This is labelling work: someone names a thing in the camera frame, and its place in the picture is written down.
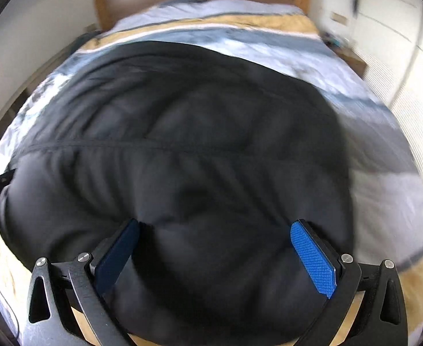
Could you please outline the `black puffy down jacket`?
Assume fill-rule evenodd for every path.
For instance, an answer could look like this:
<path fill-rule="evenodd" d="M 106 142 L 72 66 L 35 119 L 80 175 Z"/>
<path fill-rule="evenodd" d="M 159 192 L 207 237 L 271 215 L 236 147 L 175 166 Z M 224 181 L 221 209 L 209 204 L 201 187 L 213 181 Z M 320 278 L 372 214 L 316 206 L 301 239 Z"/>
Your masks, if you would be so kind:
<path fill-rule="evenodd" d="M 279 345 L 325 298 L 290 242 L 306 219 L 354 244 L 336 113 L 309 83 L 192 45 L 137 42 L 91 60 L 12 155 L 0 232 L 31 268 L 140 237 L 107 301 L 159 345 Z"/>

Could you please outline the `striped blue yellow duvet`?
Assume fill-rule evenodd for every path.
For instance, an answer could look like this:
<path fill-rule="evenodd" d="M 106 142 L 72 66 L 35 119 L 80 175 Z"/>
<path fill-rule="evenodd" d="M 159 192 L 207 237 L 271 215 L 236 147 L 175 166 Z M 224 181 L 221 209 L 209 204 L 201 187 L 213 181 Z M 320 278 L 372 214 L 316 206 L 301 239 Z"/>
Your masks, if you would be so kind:
<path fill-rule="evenodd" d="M 0 174 L 44 108 L 91 60 L 120 45 L 177 42 L 266 66 L 318 89 L 337 112 L 348 144 L 357 232 L 366 263 L 393 260 L 401 280 L 408 342 L 423 329 L 423 184 L 392 112 L 337 54 L 314 23 L 287 4 L 248 0 L 166 2 L 119 20 L 86 42 L 34 90 L 0 140 Z"/>

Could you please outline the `teal cloth beside bed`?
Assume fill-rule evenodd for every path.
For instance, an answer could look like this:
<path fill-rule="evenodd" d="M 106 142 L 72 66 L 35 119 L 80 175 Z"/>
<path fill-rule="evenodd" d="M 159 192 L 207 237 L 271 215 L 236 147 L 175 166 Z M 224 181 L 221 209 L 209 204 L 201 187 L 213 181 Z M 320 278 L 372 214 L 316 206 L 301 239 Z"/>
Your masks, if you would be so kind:
<path fill-rule="evenodd" d="M 69 55 L 72 55 L 73 53 L 75 53 L 79 48 L 85 45 L 86 42 L 97 37 L 100 33 L 101 31 L 96 30 L 96 31 L 86 32 L 78 36 L 78 38 L 75 39 L 74 42 L 72 42 L 72 45 L 70 45 Z"/>

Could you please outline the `wooden nightstand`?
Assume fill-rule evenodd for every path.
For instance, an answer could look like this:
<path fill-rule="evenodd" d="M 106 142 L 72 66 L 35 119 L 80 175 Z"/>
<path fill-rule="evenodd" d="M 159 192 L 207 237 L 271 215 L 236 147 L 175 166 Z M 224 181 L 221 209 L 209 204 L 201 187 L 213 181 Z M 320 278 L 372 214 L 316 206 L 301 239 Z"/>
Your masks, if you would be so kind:
<path fill-rule="evenodd" d="M 358 54 L 356 54 L 345 40 L 340 37 L 325 32 L 322 35 L 322 41 L 336 53 L 351 69 L 362 79 L 365 77 L 367 64 Z"/>

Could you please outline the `white sliding wardrobe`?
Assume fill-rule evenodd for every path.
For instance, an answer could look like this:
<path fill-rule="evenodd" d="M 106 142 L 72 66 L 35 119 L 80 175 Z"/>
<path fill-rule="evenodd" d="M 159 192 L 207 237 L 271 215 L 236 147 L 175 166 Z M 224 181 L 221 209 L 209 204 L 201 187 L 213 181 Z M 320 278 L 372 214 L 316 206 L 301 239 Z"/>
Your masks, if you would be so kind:
<path fill-rule="evenodd" d="M 402 126 L 423 177 L 423 0 L 357 0 L 354 48 Z"/>

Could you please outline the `blue pillow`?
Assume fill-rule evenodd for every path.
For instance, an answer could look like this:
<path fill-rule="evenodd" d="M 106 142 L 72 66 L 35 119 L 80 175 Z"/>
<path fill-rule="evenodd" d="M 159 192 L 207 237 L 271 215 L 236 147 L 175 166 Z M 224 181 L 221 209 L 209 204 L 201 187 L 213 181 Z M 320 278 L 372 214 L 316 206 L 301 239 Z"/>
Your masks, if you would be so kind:
<path fill-rule="evenodd" d="M 207 2 L 207 0 L 164 0 L 162 2 L 159 2 L 159 6 L 165 6 L 165 5 L 174 5 L 179 3 L 202 3 Z"/>

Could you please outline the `beige wall switch plate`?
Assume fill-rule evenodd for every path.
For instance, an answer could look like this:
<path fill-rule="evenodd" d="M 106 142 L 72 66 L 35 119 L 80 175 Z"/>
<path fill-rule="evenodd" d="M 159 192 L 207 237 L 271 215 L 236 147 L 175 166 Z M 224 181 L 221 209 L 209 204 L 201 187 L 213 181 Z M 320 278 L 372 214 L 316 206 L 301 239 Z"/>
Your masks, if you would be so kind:
<path fill-rule="evenodd" d="M 332 12 L 330 15 L 330 19 L 333 22 L 339 23 L 340 25 L 347 26 L 348 25 L 348 18 L 343 16 L 339 13 Z"/>

